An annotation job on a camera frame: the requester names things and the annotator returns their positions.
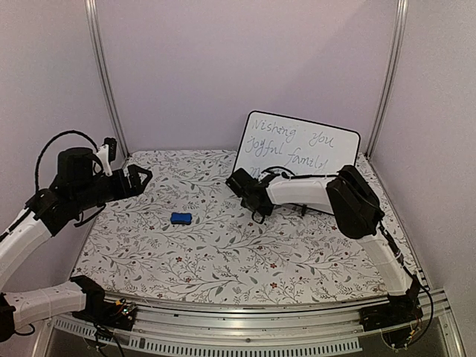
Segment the blue whiteboard eraser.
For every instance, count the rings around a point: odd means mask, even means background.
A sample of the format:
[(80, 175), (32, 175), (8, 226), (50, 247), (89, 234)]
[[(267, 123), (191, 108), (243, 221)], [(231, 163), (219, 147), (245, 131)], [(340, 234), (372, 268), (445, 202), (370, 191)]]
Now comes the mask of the blue whiteboard eraser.
[(170, 216), (170, 223), (172, 225), (191, 225), (193, 216), (191, 213), (172, 212)]

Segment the white whiteboard black frame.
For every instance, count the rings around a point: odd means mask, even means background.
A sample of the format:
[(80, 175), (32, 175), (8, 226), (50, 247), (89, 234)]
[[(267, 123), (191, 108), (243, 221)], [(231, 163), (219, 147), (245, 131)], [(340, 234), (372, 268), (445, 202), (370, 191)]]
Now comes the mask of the white whiteboard black frame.
[(252, 111), (232, 173), (245, 169), (258, 178), (274, 168), (291, 175), (336, 174), (356, 163), (360, 134), (299, 118)]

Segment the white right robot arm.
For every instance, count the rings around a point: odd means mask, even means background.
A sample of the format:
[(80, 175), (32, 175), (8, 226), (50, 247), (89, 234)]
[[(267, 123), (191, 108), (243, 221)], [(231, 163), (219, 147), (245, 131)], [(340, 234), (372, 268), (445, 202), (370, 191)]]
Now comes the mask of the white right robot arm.
[(383, 225), (385, 216), (378, 196), (353, 165), (336, 174), (291, 175), (271, 168), (252, 177), (245, 169), (225, 181), (253, 216), (266, 218), (278, 205), (315, 206), (334, 216), (338, 230), (366, 252), (386, 288), (391, 303), (385, 308), (390, 324), (400, 324), (414, 310), (421, 289), (410, 273), (396, 241)]

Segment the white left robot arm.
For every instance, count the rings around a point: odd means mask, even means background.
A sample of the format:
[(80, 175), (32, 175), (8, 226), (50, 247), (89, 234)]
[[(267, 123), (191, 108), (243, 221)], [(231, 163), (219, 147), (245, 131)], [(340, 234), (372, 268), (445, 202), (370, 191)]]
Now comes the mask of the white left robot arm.
[[(55, 237), (69, 222), (88, 223), (83, 213), (98, 213), (110, 202), (141, 195), (153, 174), (136, 164), (112, 170), (115, 151), (110, 144), (98, 149), (74, 147), (57, 156), (57, 174), (50, 187), (35, 193), (10, 227), (1, 234), (1, 284), (13, 276), (41, 245)], [(85, 275), (45, 289), (1, 292), (1, 340), (6, 341), (34, 322), (72, 312), (78, 318), (107, 326), (112, 304), (105, 291)]]

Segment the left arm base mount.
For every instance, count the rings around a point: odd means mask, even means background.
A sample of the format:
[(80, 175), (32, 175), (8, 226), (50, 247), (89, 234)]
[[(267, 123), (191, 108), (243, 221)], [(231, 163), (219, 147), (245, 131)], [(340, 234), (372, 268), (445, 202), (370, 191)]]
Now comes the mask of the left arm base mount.
[(82, 311), (73, 312), (72, 316), (102, 327), (132, 331), (137, 312), (136, 303), (121, 298), (115, 302), (103, 301), (98, 305), (86, 307)]

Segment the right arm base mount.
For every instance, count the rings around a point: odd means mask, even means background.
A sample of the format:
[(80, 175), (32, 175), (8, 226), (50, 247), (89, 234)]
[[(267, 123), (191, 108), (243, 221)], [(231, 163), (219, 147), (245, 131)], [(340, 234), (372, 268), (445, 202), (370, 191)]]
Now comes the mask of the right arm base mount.
[(358, 313), (365, 332), (410, 323), (423, 316), (419, 298), (407, 295), (389, 295), (386, 303), (363, 307)]

